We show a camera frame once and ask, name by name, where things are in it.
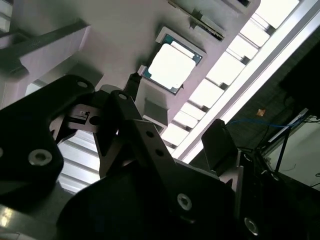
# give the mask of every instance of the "black panel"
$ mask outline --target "black panel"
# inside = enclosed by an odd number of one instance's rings
[[[294,99],[318,117],[320,117],[319,54],[320,43],[312,48],[280,84]]]

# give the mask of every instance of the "blue cable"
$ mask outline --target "blue cable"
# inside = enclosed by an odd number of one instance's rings
[[[296,122],[288,125],[277,125],[277,124],[269,123],[269,122],[258,120],[258,119],[240,119],[240,120],[229,122],[228,124],[243,123],[243,122],[254,123],[254,124],[264,124],[264,125],[268,125],[270,127],[275,127],[275,128],[286,128],[286,127],[294,127],[300,124],[302,122],[302,119],[298,119]]]

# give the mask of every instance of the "white wall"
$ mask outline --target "white wall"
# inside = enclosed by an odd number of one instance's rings
[[[267,157],[270,164],[276,167],[282,144]],[[280,165],[281,173],[296,179],[308,186],[320,182],[320,124],[305,123],[288,139]]]

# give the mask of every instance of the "bolt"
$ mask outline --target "bolt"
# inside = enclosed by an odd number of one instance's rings
[[[86,84],[85,82],[83,81],[78,81],[78,85],[82,88],[87,88],[88,87],[88,84]]]
[[[250,218],[248,217],[245,217],[244,218],[244,224],[246,226],[246,228],[255,236],[258,236],[258,227],[257,225],[255,224],[254,221],[252,221]]]
[[[52,154],[44,149],[37,149],[30,152],[29,163],[33,166],[45,166],[52,160]]]
[[[127,100],[127,96],[122,94],[122,93],[119,93],[119,98],[123,99],[123,100]]]
[[[183,210],[189,211],[192,208],[192,202],[187,195],[179,193],[177,200]]]

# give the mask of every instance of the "mounting hole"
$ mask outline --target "mounting hole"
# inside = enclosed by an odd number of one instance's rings
[[[155,135],[152,133],[152,132],[150,132],[150,131],[146,131],[146,134],[147,134],[147,136],[149,137],[149,138],[153,138]]]
[[[189,211],[192,207],[192,202],[190,198],[183,193],[179,193],[177,201],[183,210]]]
[[[255,224],[254,221],[252,221],[250,218],[248,217],[245,217],[244,218],[244,224],[246,226],[246,228],[255,236],[258,236],[258,227],[257,225]]]
[[[78,81],[78,86],[82,87],[82,88],[87,88],[88,87],[88,84],[86,84],[85,82],[83,81]]]
[[[37,149],[30,152],[28,156],[29,163],[33,166],[45,166],[52,160],[52,155],[44,149]]]
[[[122,94],[122,93],[119,93],[119,98],[123,99],[123,100],[127,100],[127,96]]]
[[[89,123],[93,126],[97,126],[101,123],[101,118],[99,116],[93,116],[89,119]]]
[[[159,150],[159,149],[156,149],[156,150],[155,150],[155,153],[156,153],[158,156],[160,156],[160,157],[162,157],[163,155],[165,155],[164,152],[161,151],[161,150]]]

